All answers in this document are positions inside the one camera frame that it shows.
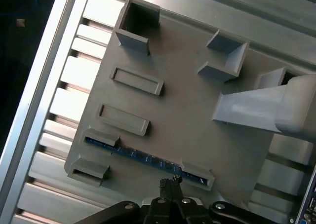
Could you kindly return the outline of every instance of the gray 3d-printed plate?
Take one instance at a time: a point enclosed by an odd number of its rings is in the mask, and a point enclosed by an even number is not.
[[[125,11],[124,7],[119,21]],[[252,90],[259,75],[282,68],[284,63],[280,65],[276,59],[249,49],[234,80],[223,83],[198,74],[207,61],[224,65],[225,59],[207,47],[214,32],[197,27],[193,21],[181,22],[170,13],[160,11],[159,16],[159,26],[140,28],[138,37],[126,34],[132,41],[146,42],[140,43],[141,47],[137,43],[135,48],[132,43],[126,46],[119,35],[112,34],[65,170],[71,174],[72,164],[78,159],[103,167],[109,164],[109,174],[101,185],[138,202],[158,195],[159,180],[172,177],[156,167],[111,154],[102,144],[88,143],[83,135],[92,128],[105,137],[120,137],[120,144],[184,170],[188,166],[193,175],[208,180],[208,186],[202,188],[184,183],[185,195],[208,203],[212,188],[233,203],[248,201],[273,133],[212,121],[212,115],[221,93]],[[100,108],[107,107],[107,118],[100,118]]]

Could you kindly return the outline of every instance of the slotted metal surface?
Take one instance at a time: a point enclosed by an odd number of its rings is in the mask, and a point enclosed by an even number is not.
[[[311,49],[315,49],[316,39],[311,36],[213,0],[147,1],[175,12],[179,17],[182,15],[212,26],[207,28],[222,28],[246,37],[253,41],[251,46],[255,49],[274,49],[278,53],[272,56],[280,57],[280,63],[286,63],[293,69],[297,67],[297,59],[301,59],[305,66],[303,70],[315,73],[316,58]],[[59,49],[56,50],[56,58],[50,60],[52,73],[35,115],[33,125],[36,126],[31,128],[32,139],[28,137],[25,146],[29,153],[23,153],[12,182],[17,189],[21,188],[21,196],[12,191],[8,194],[11,201],[4,205],[4,211],[7,212],[5,215],[2,213],[0,223],[9,223],[16,205],[18,211],[11,221],[13,224],[56,224],[73,223],[126,200],[123,195],[105,187],[95,188],[69,179],[64,171],[65,158],[122,7],[123,0],[76,1]],[[287,143],[291,143],[296,152],[285,149],[284,144]],[[270,152],[306,165],[311,146],[275,137]],[[277,182],[273,176],[276,170],[284,174],[283,177],[276,177]],[[302,173],[266,160],[258,183],[296,194]],[[24,183],[26,174],[30,179]],[[276,221],[286,223],[292,206],[293,202],[289,200],[255,190],[248,208],[262,216],[274,217]]]

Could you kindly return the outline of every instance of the rectangular slot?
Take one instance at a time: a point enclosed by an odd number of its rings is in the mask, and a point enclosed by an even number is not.
[[[114,66],[110,78],[155,95],[161,93],[163,81],[131,69]]]
[[[172,162],[163,160],[161,158],[152,156],[150,154],[144,153],[142,151],[129,148],[127,146],[123,146],[120,144],[115,145],[114,147],[111,145],[108,145],[106,143],[103,143],[101,141],[95,140],[90,137],[85,137],[84,141],[87,144],[98,146],[100,148],[109,150],[110,152],[131,158],[133,160],[142,162],[144,164],[156,167],[158,169],[161,169],[165,172],[180,175],[182,178],[187,179],[191,182],[200,184],[202,186],[208,186],[209,180],[200,176],[193,175],[188,172],[182,171],[181,167],[178,164],[174,164]]]
[[[140,136],[145,135],[149,125],[146,119],[107,105],[100,106],[98,118],[108,125]]]

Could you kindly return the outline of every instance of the blue circuit board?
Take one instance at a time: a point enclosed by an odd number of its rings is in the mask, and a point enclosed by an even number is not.
[[[87,144],[104,148],[113,153],[145,163],[147,165],[156,167],[171,174],[180,175],[184,179],[188,179],[192,182],[207,186],[207,179],[182,171],[181,167],[178,164],[174,164],[172,162],[163,160],[161,158],[152,156],[150,154],[144,153],[136,149],[129,148],[124,145],[118,144],[113,147],[111,145],[108,145],[106,143],[100,142],[89,137],[85,137],[84,140]]]

